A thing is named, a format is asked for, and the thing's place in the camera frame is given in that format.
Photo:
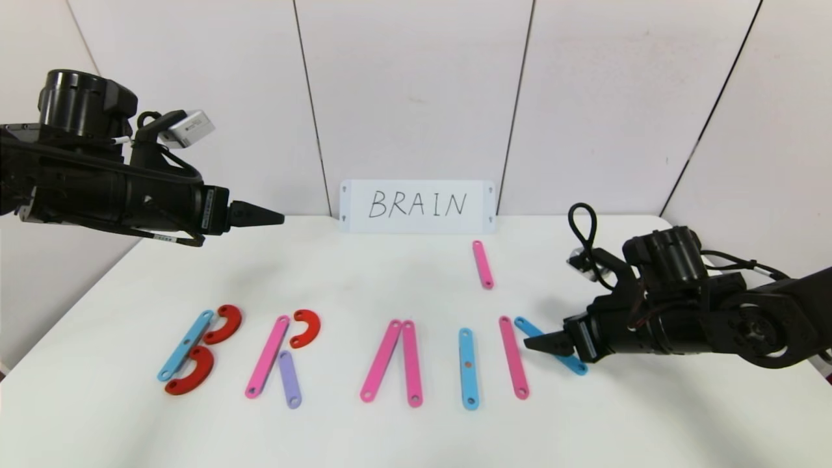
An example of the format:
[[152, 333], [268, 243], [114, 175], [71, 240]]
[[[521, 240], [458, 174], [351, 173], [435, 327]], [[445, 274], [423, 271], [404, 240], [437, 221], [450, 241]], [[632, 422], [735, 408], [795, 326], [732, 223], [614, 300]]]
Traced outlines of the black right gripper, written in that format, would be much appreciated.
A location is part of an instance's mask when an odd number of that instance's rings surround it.
[[585, 312], [564, 320], [564, 330], [541, 333], [523, 340], [526, 349], [556, 356], [571, 356], [597, 363], [613, 354], [656, 354], [649, 326], [627, 328], [634, 299], [598, 296]]

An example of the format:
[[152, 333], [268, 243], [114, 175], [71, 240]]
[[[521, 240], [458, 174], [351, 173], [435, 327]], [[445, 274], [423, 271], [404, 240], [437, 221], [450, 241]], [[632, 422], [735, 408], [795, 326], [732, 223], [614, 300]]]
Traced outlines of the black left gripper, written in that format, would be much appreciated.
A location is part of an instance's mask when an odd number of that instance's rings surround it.
[[245, 201], [232, 201], [229, 190], [206, 185], [193, 168], [125, 169], [123, 233], [154, 236], [187, 232], [220, 236], [231, 228], [278, 226], [285, 215]]

